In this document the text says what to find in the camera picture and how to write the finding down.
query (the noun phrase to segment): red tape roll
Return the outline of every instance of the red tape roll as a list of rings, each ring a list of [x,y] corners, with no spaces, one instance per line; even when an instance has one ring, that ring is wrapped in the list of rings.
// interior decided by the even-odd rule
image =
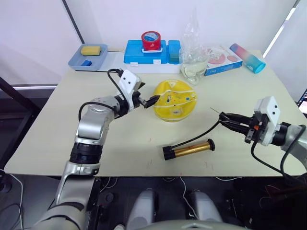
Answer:
[[[142,42],[145,50],[159,50],[161,48],[161,36],[156,31],[143,33]]]

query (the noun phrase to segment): plastic bag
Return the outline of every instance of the plastic bag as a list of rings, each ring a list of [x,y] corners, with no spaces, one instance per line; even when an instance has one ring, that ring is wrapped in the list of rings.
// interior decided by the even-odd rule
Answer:
[[[179,60],[182,64],[181,72],[187,81],[198,84],[207,69],[209,57],[207,49],[199,43],[199,25],[195,8],[183,34]]]

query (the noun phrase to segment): gold cylinder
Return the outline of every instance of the gold cylinder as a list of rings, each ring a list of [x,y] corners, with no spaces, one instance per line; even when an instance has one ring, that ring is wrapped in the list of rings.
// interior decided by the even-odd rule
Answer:
[[[182,157],[188,154],[192,154],[195,152],[200,152],[200,151],[204,151],[204,150],[210,150],[211,149],[211,145],[209,142],[205,142],[202,144],[198,144],[198,145],[192,145],[192,146],[188,146],[182,149],[175,149],[175,156],[176,157]]]

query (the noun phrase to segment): beige tabletop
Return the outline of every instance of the beige tabletop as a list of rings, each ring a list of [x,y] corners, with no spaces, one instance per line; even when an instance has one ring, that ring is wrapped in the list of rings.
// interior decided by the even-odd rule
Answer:
[[[148,99],[158,83],[183,80],[180,74],[139,74],[146,85],[141,96]],[[300,125],[306,119],[287,90],[267,66],[253,74],[245,67],[204,77],[194,87],[198,101],[184,120],[168,123],[159,119],[153,108],[139,107],[112,121],[101,157],[99,176],[280,176],[252,158],[251,145],[244,136],[219,125],[202,140],[211,138],[215,151],[203,151],[165,161],[162,147],[195,137],[210,128],[218,114],[253,115],[258,99],[275,96],[281,110],[279,122]],[[95,97],[115,95],[116,88],[103,72],[69,70],[52,93],[43,110],[5,166],[8,173],[62,175],[70,157],[78,126],[81,104]],[[257,145],[255,154],[279,168],[284,154],[279,147]],[[285,162],[289,174],[305,169],[292,155]]]

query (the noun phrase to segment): white wall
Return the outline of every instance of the white wall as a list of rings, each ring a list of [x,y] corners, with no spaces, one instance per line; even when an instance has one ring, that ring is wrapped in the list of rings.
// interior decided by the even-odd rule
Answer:
[[[129,39],[155,30],[180,39],[194,7],[204,43],[266,50],[295,0],[67,0],[86,43],[124,50]]]
[[[265,59],[297,101],[307,88],[307,0],[299,2]]]
[[[0,76],[8,83],[58,83],[80,44],[62,1],[0,1]]]

